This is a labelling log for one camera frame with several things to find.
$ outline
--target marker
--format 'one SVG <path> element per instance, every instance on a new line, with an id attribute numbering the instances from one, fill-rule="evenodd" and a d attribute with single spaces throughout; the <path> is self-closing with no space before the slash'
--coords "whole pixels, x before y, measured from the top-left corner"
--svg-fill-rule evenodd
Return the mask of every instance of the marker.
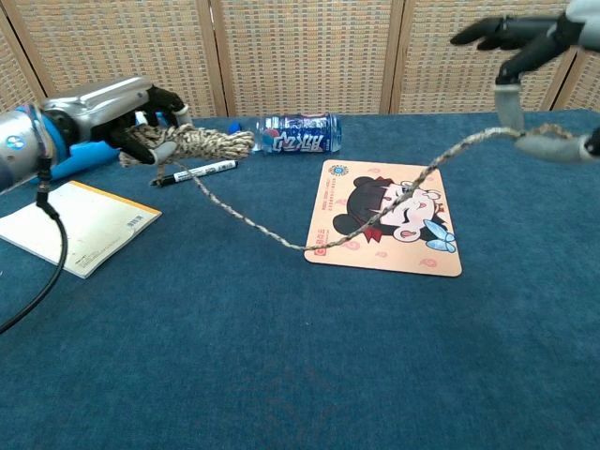
<path id="1" fill-rule="evenodd" d="M 211 173 L 223 172 L 229 169 L 235 169 L 237 167 L 237 161 L 221 161 L 216 162 L 214 164 L 209 164 L 207 166 L 196 167 L 195 169 L 190 169 L 196 176 L 205 176 Z M 174 185 L 175 183 L 180 183 L 182 181 L 190 180 L 192 177 L 189 175 L 188 171 L 174 173 L 173 175 L 167 175 L 162 180 L 154 180 L 152 182 L 153 185 L 163 187 L 168 185 Z"/>

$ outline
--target robotic hand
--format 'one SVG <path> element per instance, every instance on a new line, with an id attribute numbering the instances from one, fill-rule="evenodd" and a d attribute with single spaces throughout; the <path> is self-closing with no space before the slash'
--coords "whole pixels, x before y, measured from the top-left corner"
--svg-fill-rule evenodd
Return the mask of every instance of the robotic hand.
<path id="1" fill-rule="evenodd" d="M 557 17 L 489 17 L 472 23 L 455 36 L 453 45 L 482 39 L 477 50 L 519 50 L 500 67 L 495 82 L 496 112 L 504 127 L 525 129 L 520 105 L 523 74 L 539 69 L 572 46 L 600 53 L 600 2 L 573 0 Z M 537 158 L 589 162 L 600 158 L 600 128 L 572 139 L 523 136 L 517 148 Z"/>
<path id="2" fill-rule="evenodd" d="M 69 158 L 76 143 L 104 141 L 144 164 L 159 164 L 175 150 L 165 142 L 150 150 L 128 134 L 142 113 L 150 126 L 162 113 L 169 125 L 189 123 L 188 106 L 144 77 L 88 84 L 0 115 L 0 194 L 39 174 L 48 189 L 52 166 Z"/>

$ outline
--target mouse pad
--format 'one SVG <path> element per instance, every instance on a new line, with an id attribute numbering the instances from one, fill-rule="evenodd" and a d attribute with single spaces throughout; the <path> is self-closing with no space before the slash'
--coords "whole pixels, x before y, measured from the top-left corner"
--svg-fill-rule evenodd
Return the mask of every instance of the mouse pad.
<path id="1" fill-rule="evenodd" d="M 426 166 L 327 160 L 307 245 L 349 234 L 410 187 Z M 462 268 L 440 171 L 411 198 L 342 246 L 308 250 L 311 263 L 457 277 Z"/>

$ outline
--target blue tablecloth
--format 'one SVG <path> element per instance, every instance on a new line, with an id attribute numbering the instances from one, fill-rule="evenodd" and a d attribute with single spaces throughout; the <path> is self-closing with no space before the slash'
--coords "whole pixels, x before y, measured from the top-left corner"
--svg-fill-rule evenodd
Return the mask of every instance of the blue tablecloth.
<path id="1" fill-rule="evenodd" d="M 337 158 L 423 165 L 498 125 L 491 113 L 342 120 Z M 583 133 L 600 115 L 527 121 Z M 205 183 L 304 244 L 325 158 L 252 156 Z M 150 187 L 154 168 L 72 177 L 164 215 L 89 279 L 63 274 L 0 337 L 0 447 L 600 448 L 600 167 L 494 140 L 441 172 L 456 278 L 309 263 L 193 182 Z M 3 196 L 0 215 L 34 189 Z M 52 270 L 0 241 L 0 319 Z"/>

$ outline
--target woven screen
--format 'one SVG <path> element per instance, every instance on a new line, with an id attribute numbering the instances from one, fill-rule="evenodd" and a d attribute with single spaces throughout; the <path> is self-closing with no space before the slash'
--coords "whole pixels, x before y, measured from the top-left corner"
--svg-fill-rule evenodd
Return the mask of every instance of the woven screen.
<path id="1" fill-rule="evenodd" d="M 455 47 L 450 45 L 450 38 L 486 17 L 558 16 L 567 3 L 556 0 L 407 0 L 393 112 L 492 111 L 494 80 L 502 62 L 514 52 L 479 52 L 476 44 Z M 521 98 L 525 110 L 549 108 L 563 75 L 559 68 L 566 66 L 562 66 L 565 57 L 523 79 Z"/>
<path id="2" fill-rule="evenodd" d="M 557 102 L 558 108 L 585 108 L 600 112 L 600 56 L 583 52 L 581 64 L 575 64 L 565 83 L 568 95 Z"/>
<path id="3" fill-rule="evenodd" d="M 201 22 L 209 23 L 208 4 L 201 17 L 198 0 L 90 1 L 5 0 L 7 12 L 24 28 L 28 53 L 49 94 L 120 76 L 144 75 L 158 87 L 176 92 L 193 116 L 218 112 Z"/>
<path id="4" fill-rule="evenodd" d="M 36 95 L 25 77 L 14 46 L 14 37 L 0 9 L 0 111 L 12 110 L 16 106 L 36 100 Z"/>
<path id="5" fill-rule="evenodd" d="M 377 113 L 392 3 L 213 0 L 230 112 Z"/>

